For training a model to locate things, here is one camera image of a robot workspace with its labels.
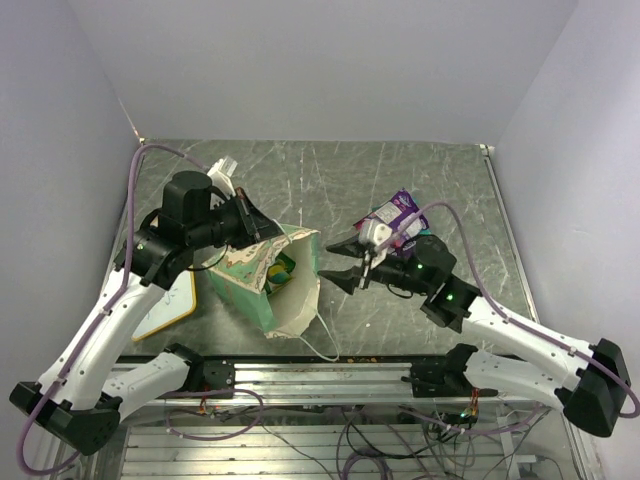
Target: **marble tabletop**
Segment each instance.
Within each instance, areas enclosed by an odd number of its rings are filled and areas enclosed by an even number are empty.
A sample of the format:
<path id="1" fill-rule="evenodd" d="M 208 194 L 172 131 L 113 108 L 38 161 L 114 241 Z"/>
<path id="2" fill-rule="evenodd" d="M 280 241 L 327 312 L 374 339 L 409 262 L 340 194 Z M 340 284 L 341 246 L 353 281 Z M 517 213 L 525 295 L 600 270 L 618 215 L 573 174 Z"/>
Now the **marble tabletop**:
<path id="1" fill-rule="evenodd" d="M 513 250 L 481 148 L 408 142 L 161 141 L 188 151 L 206 164 L 230 155 L 238 161 L 234 184 L 242 186 L 265 214 L 280 223 L 318 229 L 322 246 L 353 231 L 353 223 L 406 188 L 418 204 L 447 200 L 459 211 L 487 288 L 508 308 L 528 314 Z M 171 176 L 193 167 L 166 152 L 150 153 L 136 187 L 136 224 L 160 206 Z M 427 215 L 431 230 L 458 258 L 455 273 L 472 281 L 460 235 L 449 213 Z M 344 270 L 351 259 L 322 248 L 321 269 Z M 201 354 L 307 355 L 299 339 L 266 339 L 263 333 L 216 295 L 206 273 L 196 274 L 195 312 L 139 342 L 124 354 L 155 355 L 174 342 Z M 431 323 L 422 300 L 402 300 L 372 285 L 348 296 L 322 280 L 318 311 L 341 355 L 446 353 L 459 342 L 490 347 Z M 325 355 L 334 347 L 317 319 L 304 337 Z"/>

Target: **snack bag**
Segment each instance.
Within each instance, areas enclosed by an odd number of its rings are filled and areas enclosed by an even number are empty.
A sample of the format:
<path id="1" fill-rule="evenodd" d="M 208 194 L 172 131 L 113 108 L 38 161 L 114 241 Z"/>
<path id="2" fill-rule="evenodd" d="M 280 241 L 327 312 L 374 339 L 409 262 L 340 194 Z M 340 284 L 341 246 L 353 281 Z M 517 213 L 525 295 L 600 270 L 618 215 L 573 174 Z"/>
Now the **snack bag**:
<path id="1" fill-rule="evenodd" d="M 410 215 L 417 213 L 419 210 L 420 207 L 418 207 L 413 200 L 411 194 L 403 188 L 396 192 L 388 202 L 374 209 L 369 215 L 355 223 L 354 227 L 359 231 L 360 228 L 362 228 L 362 223 L 366 219 L 376 219 L 389 225 L 395 232 L 406 224 Z M 391 252 L 391 255 L 409 257 L 416 243 L 412 238 L 418 235 L 430 234 L 429 222 L 427 222 L 424 215 L 420 215 L 409 225 L 409 228 L 403 232 L 401 238 L 395 242 L 393 245 L 394 251 Z"/>

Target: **small whiteboard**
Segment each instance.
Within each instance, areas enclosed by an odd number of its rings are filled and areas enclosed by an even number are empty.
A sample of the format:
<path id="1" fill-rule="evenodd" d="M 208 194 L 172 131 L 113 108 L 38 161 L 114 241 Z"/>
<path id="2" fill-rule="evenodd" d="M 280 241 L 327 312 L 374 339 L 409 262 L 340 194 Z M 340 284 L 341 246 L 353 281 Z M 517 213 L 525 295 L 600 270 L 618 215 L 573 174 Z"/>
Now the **small whiteboard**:
<path id="1" fill-rule="evenodd" d="M 183 319 L 196 309 L 196 285 L 193 272 L 182 272 L 171 290 L 165 292 L 162 299 L 155 304 L 142 319 L 133 333 L 133 341 L 153 335 L 165 327 Z"/>

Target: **purple cable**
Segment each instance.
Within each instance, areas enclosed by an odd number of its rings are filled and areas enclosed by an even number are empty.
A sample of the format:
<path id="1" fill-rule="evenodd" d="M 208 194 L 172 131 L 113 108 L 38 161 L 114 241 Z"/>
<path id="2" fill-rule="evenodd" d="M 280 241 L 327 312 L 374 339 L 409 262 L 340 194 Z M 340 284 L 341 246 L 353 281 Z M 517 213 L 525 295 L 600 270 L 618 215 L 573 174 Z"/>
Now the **purple cable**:
<path id="1" fill-rule="evenodd" d="M 418 455 L 412 450 L 411 445 L 409 445 L 407 443 L 407 441 L 404 439 L 404 437 L 402 435 L 400 435 L 400 432 L 398 432 L 398 430 L 396 430 L 393 425 L 391 425 L 389 422 L 385 422 L 384 420 L 374 417 L 373 415 L 369 415 L 367 413 L 364 413 L 362 411 L 360 411 L 360 413 L 365 416 L 365 417 L 369 417 L 372 420 L 375 420 L 378 423 L 383 424 L 385 427 L 387 427 L 396 437 L 398 437 L 398 439 L 400 440 L 400 442 L 404 445 L 404 447 L 407 449 L 407 452 L 409 452 L 409 454 L 411 454 L 413 456 L 413 458 L 416 460 L 416 462 L 418 463 L 418 467 L 420 467 L 420 469 L 424 472 L 425 476 L 427 476 L 428 478 L 433 479 L 433 475 L 431 475 L 429 473 L 429 470 L 427 470 L 427 467 L 425 466 L 424 463 L 422 463 L 422 460 L 420 459 L 420 457 L 418 457 Z"/>
<path id="2" fill-rule="evenodd" d="M 363 449 L 363 453 L 374 454 L 375 452 L 371 449 Z M 366 455 L 359 455 L 356 452 L 353 452 L 349 457 L 347 457 L 347 461 L 342 469 L 341 480 L 348 480 L 349 472 L 353 468 L 353 466 L 358 463 L 360 460 L 371 460 L 376 467 L 378 467 L 378 471 L 380 472 L 380 480 L 393 480 L 393 472 L 387 465 L 387 462 L 384 458 L 380 457 L 368 457 Z"/>
<path id="3" fill-rule="evenodd" d="M 213 397 L 215 395 L 222 395 L 224 393 L 229 393 L 229 392 L 246 393 L 248 395 L 251 395 L 252 397 L 255 397 L 255 399 L 258 400 L 258 403 L 260 404 L 260 410 L 258 411 L 258 415 L 256 415 L 256 418 L 254 418 L 251 421 L 251 423 L 246 427 L 241 428 L 237 432 L 229 433 L 228 435 L 221 435 L 219 437 L 198 437 L 196 435 L 188 435 L 186 433 L 179 432 L 178 430 L 173 428 L 171 426 L 171 413 L 173 412 L 169 412 L 167 413 L 167 416 L 165 417 L 165 420 L 164 420 L 164 424 L 167 427 L 167 432 L 171 433 L 172 435 L 176 435 L 180 438 L 186 438 L 187 440 L 198 440 L 201 442 L 215 442 L 217 440 L 228 440 L 230 438 L 240 436 L 243 433 L 246 433 L 249 430 L 251 430 L 256 425 L 258 425 L 262 421 L 262 414 L 264 412 L 264 402 L 260 395 L 258 395 L 256 392 L 253 392 L 251 390 L 244 390 L 242 388 L 229 388 L 226 390 L 210 390 L 208 392 L 172 392 L 167 395 L 163 395 L 163 398 Z"/>
<path id="4" fill-rule="evenodd" d="M 469 263 L 469 267 L 471 268 L 471 274 L 473 275 L 473 278 L 476 281 L 476 284 L 478 285 L 478 288 L 480 289 L 480 292 L 482 292 L 482 296 L 485 298 L 485 300 L 487 301 L 487 303 L 491 306 L 491 308 L 500 316 L 502 317 L 504 320 L 506 320 L 507 322 L 511 322 L 513 323 L 516 327 L 538 337 L 541 338 L 543 340 L 546 340 L 547 342 L 551 343 L 552 345 L 555 345 L 558 348 L 561 348 L 562 350 L 565 350 L 567 353 L 569 353 L 570 355 L 576 355 L 578 358 L 580 358 L 581 360 L 584 360 L 585 362 L 589 363 L 590 365 L 593 365 L 594 367 L 596 367 L 598 370 L 600 370 L 602 373 L 604 373 L 607 377 L 609 377 L 611 380 L 613 380 L 620 388 L 622 388 L 622 390 L 624 390 L 624 392 L 629 396 L 629 398 L 631 399 L 631 401 L 633 402 L 633 407 L 634 410 L 633 412 L 630 413 L 620 413 L 620 417 L 621 418 L 636 418 L 638 416 L 640 416 L 640 400 L 638 399 L 637 395 L 633 392 L 633 390 L 631 390 L 631 387 L 629 385 L 627 385 L 618 375 L 616 375 L 615 373 L 613 373 L 609 368 L 607 368 L 606 366 L 604 366 L 602 363 L 600 363 L 598 360 L 592 358 L 591 356 L 579 351 L 579 350 L 575 350 L 573 351 L 573 348 L 569 345 L 567 345 L 566 343 L 557 340 L 553 337 L 551 337 L 550 335 L 547 335 L 544 332 L 539 332 L 536 329 L 530 327 L 529 325 L 527 325 L 526 323 L 523 323 L 519 320 L 516 320 L 515 318 L 511 318 L 510 316 L 508 316 L 505 312 L 503 312 L 500 309 L 500 306 L 495 302 L 495 300 L 493 300 L 493 298 L 491 297 L 491 295 L 489 294 L 489 291 L 486 289 L 486 287 L 484 286 L 484 283 L 482 281 L 482 279 L 480 278 L 480 274 L 478 273 L 478 268 L 475 264 L 475 261 L 473 260 L 473 255 L 471 253 L 471 246 L 469 245 L 469 241 L 467 239 L 467 235 L 464 231 L 464 227 L 462 226 L 462 220 L 460 218 L 460 216 L 458 215 L 458 212 L 455 211 L 455 209 L 447 202 L 444 201 L 438 201 L 438 202 L 432 202 L 429 203 L 428 205 L 425 205 L 424 207 L 422 207 L 418 212 L 414 213 L 411 217 L 409 217 L 406 221 L 406 223 L 404 224 L 404 226 L 400 227 L 398 229 L 397 232 L 395 232 L 393 235 L 391 235 L 391 237 L 389 237 L 389 239 L 386 242 L 383 242 L 381 245 L 379 245 L 376 248 L 377 252 L 383 251 L 384 249 L 388 248 L 395 240 L 397 240 L 400 235 L 402 235 L 402 233 L 409 227 L 409 225 L 411 225 L 414 220 L 417 220 L 418 217 L 422 214 L 424 214 L 427 210 L 432 209 L 433 207 L 445 207 L 447 210 L 449 210 L 449 212 L 451 213 L 451 215 L 453 216 L 453 219 L 455 220 L 456 224 L 458 225 L 458 230 L 460 231 L 460 237 L 462 238 L 462 244 L 464 245 L 464 250 L 467 254 L 467 261 Z"/>
<path id="5" fill-rule="evenodd" d="M 125 255 L 125 261 L 124 261 L 124 273 L 122 275 L 122 285 L 113 294 L 113 296 L 104 304 L 103 306 L 104 311 L 110 311 L 113 308 L 113 306 L 120 299 L 122 294 L 126 291 L 127 285 L 129 283 L 129 274 L 131 273 L 131 262 L 133 259 L 133 229 L 134 229 L 133 217 L 134 217 L 134 190 L 135 190 L 135 184 L 136 184 L 136 175 L 138 173 L 138 164 L 140 163 L 142 154 L 152 148 L 157 148 L 159 150 L 165 150 L 169 153 L 173 153 L 174 155 L 177 155 L 180 158 L 184 158 L 185 160 L 190 161 L 198 168 L 202 170 L 207 170 L 204 164 L 188 156 L 186 153 L 176 150 L 175 148 L 167 147 L 166 145 L 160 145 L 157 143 L 149 143 L 147 145 L 143 145 L 140 148 L 138 148 L 136 152 L 133 154 L 133 158 L 131 160 L 131 168 L 129 169 L 129 182 L 127 184 L 128 231 L 127 231 L 126 255 Z M 62 365 L 62 368 L 60 369 L 60 373 L 58 374 L 58 379 L 55 382 L 53 382 L 51 386 L 47 389 L 47 391 L 44 393 L 44 395 L 42 395 L 42 397 L 40 398 L 40 400 L 32 410 L 31 414 L 29 414 L 27 421 L 25 422 L 24 426 L 22 427 L 22 430 L 20 431 L 20 435 L 18 437 L 18 443 L 16 445 L 16 459 L 18 461 L 18 466 L 20 467 L 20 469 L 28 475 L 44 476 L 44 475 L 54 474 L 56 472 L 59 472 L 63 468 L 66 468 L 67 466 L 69 466 L 80 455 L 80 452 L 75 452 L 67 460 L 65 460 L 64 462 L 62 462 L 61 464 L 55 467 L 51 467 L 45 470 L 36 470 L 31 468 L 29 465 L 27 465 L 27 461 L 24 458 L 24 445 L 27 440 L 27 435 L 29 434 L 29 430 L 31 430 L 31 427 L 36 422 L 38 415 L 42 411 L 45 404 L 49 401 L 49 399 L 56 394 L 56 392 L 58 391 L 58 388 L 60 387 L 64 379 L 67 377 L 67 375 L 71 371 L 71 368 L 73 367 L 76 360 L 80 356 L 80 353 L 82 353 L 83 348 L 89 342 L 89 339 L 95 333 L 96 329 L 98 328 L 98 325 L 100 325 L 104 317 L 105 315 L 103 313 L 99 313 L 98 315 L 96 315 L 93 321 L 89 324 L 89 327 L 85 330 L 82 337 L 80 337 L 80 340 L 76 344 L 76 347 L 71 351 L 69 358 L 67 358 L 67 361 Z"/>

